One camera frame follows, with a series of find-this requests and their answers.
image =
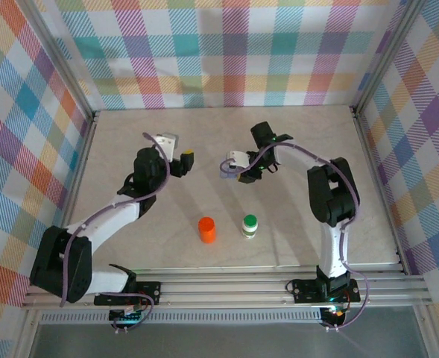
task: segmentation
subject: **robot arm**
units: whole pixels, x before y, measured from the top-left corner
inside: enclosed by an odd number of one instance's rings
[[[168,159],[171,175],[181,178],[191,170],[194,163],[192,151],[182,153],[179,160],[173,159],[176,136],[162,134],[155,140]],[[105,207],[110,207],[109,210],[102,209],[90,216],[89,225],[85,225],[86,220],[81,220],[65,228],[48,228],[34,261],[31,283],[62,297],[66,244],[72,234],[82,227],[69,251],[67,301],[74,303],[91,293],[138,292],[136,275],[132,271],[116,265],[93,268],[92,255],[118,230],[142,217],[153,206],[155,195],[142,201],[135,199],[155,192],[162,185],[166,178],[166,165],[156,148],[139,150],[133,173],[127,176],[123,187]]]
[[[249,170],[239,176],[242,183],[253,183],[262,178],[262,172],[276,172],[279,166],[287,166],[301,175],[305,175],[309,183],[309,202],[315,218],[320,222],[321,253],[317,267],[316,284],[320,299],[327,299],[350,284],[350,273],[344,267],[340,258],[341,227],[349,221],[356,212],[353,198],[340,176],[328,165],[319,166],[318,162],[309,155],[294,148],[296,144],[287,134],[277,136],[267,122],[259,123],[251,129],[259,151],[231,151],[228,154],[229,166],[247,168],[262,154],[265,147],[279,143],[256,161]],[[348,162],[344,158],[330,160],[351,183],[355,193],[356,186]],[[344,228],[342,239],[343,260],[347,261],[348,226]]]

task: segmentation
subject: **white table surface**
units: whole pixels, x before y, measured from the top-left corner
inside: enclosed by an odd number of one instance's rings
[[[309,208],[306,178],[285,167],[252,184],[221,179],[219,163],[233,149],[256,150],[250,128],[268,121],[310,151],[349,161],[361,197],[350,228],[351,263],[396,263],[394,239],[373,186],[350,110],[345,106],[246,107],[129,110],[101,113],[72,222],[107,204],[133,171],[140,148],[151,145],[142,132],[180,136],[176,156],[193,149],[187,176],[171,178],[150,211],[121,229],[94,255],[94,264],[129,269],[217,266],[316,265],[320,228]],[[241,220],[259,220],[246,240]],[[204,244],[198,220],[211,216],[217,237]]]

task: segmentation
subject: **checkered backdrop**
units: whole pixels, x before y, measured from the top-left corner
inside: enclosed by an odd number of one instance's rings
[[[406,0],[36,3],[92,107],[123,110],[351,104]]]
[[[439,0],[426,3],[364,114],[399,239],[439,317]]]
[[[43,231],[59,223],[83,143],[78,109],[14,0],[0,0],[0,357]]]

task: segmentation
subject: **orange cylinder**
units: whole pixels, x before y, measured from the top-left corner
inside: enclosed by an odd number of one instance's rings
[[[214,220],[204,217],[198,222],[199,236],[201,241],[210,244],[216,240],[216,226]]]

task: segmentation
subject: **white bottle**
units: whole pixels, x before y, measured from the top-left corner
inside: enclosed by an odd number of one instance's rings
[[[256,235],[257,226],[257,217],[247,215],[244,220],[242,220],[242,235],[247,239],[252,239]]]

